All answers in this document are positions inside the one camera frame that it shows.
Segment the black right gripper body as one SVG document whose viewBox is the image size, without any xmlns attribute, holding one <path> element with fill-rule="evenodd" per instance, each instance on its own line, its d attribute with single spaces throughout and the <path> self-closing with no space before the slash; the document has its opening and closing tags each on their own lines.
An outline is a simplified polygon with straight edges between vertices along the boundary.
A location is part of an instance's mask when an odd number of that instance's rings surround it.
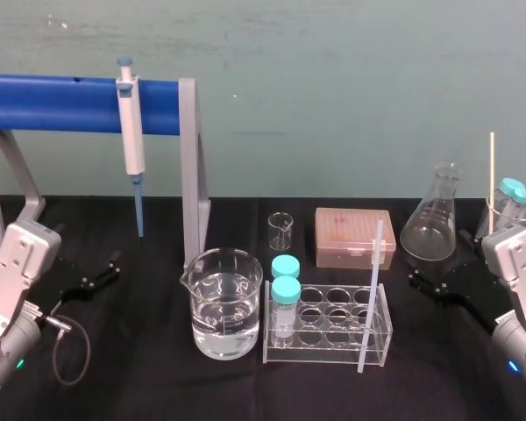
<svg viewBox="0 0 526 421">
<path fill-rule="evenodd" d="M 487 265 L 470 260 L 444 276 L 444 300 L 462 306 L 489 334 L 503 315 L 503 287 Z"/>
</svg>

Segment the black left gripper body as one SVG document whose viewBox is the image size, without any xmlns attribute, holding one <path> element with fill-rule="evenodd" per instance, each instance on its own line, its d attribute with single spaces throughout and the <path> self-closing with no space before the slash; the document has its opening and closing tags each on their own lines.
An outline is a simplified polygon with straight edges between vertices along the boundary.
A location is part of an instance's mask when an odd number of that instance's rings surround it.
<svg viewBox="0 0 526 421">
<path fill-rule="evenodd" d="M 69 260 L 58 259 L 51 268 L 34 283 L 34 303 L 41 315 L 37 323 L 44 323 L 63 304 L 70 301 L 89 301 L 92 289 L 91 277 Z"/>
</svg>

